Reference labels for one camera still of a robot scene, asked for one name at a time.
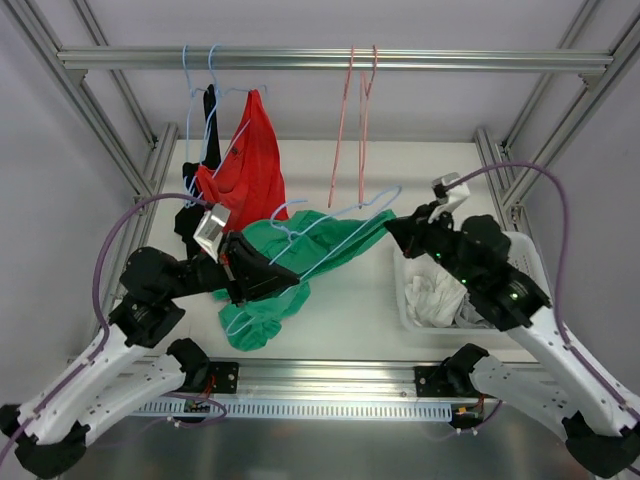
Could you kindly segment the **grey tank top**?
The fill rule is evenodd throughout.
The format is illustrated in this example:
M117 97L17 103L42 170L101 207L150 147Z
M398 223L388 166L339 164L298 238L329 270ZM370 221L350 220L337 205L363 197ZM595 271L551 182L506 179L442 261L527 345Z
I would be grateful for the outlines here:
M471 304L469 295L464 296L455 313L454 326L461 329L493 329L493 326Z

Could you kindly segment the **white tank top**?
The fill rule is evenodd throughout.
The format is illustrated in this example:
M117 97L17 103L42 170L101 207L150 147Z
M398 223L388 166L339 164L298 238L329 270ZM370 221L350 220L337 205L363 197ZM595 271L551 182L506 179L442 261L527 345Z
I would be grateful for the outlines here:
M402 291L409 321L423 328L451 327L466 288L435 263L407 261L403 275Z

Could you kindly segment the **pink hanger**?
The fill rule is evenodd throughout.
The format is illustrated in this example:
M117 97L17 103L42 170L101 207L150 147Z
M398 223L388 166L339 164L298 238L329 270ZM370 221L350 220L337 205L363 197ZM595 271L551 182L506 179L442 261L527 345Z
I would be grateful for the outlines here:
M365 193L365 167L367 156L367 141L368 141L368 116L370 106L370 96L378 66L378 49L376 45L372 46L373 61L371 75L362 71L360 73L360 92L359 92L359 150L358 150L358 203L362 205L364 203Z
M348 63L348 67L345 75L344 87L342 92L339 128L338 128L334 161L333 161L331 179L330 179L330 187L329 187L329 193L328 193L328 199L327 199L327 207L329 209L332 208L332 205L334 202L337 172L338 172L339 161L340 161L340 152L341 152L341 145L342 145L342 139L343 139L344 123L345 123L346 112L347 112L347 102L348 102L349 88L350 88L351 77L353 72L354 59L355 59L355 47L352 45L350 48L349 63Z

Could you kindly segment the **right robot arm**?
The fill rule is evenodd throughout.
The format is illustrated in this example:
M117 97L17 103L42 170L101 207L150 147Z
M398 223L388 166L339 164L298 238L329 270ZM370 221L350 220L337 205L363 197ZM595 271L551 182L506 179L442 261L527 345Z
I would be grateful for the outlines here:
M550 387L468 343L442 367L448 388L502 400L562 440L572 457L600 478L612 478L639 458L639 398L605 373L575 336L561 328L551 300L508 261L510 238L489 215L455 229L449 213L431 220L433 204L386 222L402 254L431 257L469 294L475 310L528 351L551 375Z

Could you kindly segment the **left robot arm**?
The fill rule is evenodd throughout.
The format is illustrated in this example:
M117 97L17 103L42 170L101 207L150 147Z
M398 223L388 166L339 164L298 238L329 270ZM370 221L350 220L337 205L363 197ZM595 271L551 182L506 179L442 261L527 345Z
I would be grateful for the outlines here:
M87 448L145 403L173 391L202 391L210 361L191 339L170 344L151 366L117 383L184 317L176 299L225 290L236 305L261 300L299 283L240 233L222 237L216 258L200 253L177 260L153 247L128 259L120 277L126 294L106 326L61 376L38 396L1 408L1 431L21 466L53 479L74 466Z

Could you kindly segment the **red tank top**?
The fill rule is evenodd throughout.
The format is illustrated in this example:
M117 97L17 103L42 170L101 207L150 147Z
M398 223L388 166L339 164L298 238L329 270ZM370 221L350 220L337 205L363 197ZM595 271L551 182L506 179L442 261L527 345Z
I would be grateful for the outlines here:
M221 166L200 166L195 184L204 200L230 210L227 231L240 231L270 217L288 218L277 139L257 90L247 94L240 124Z

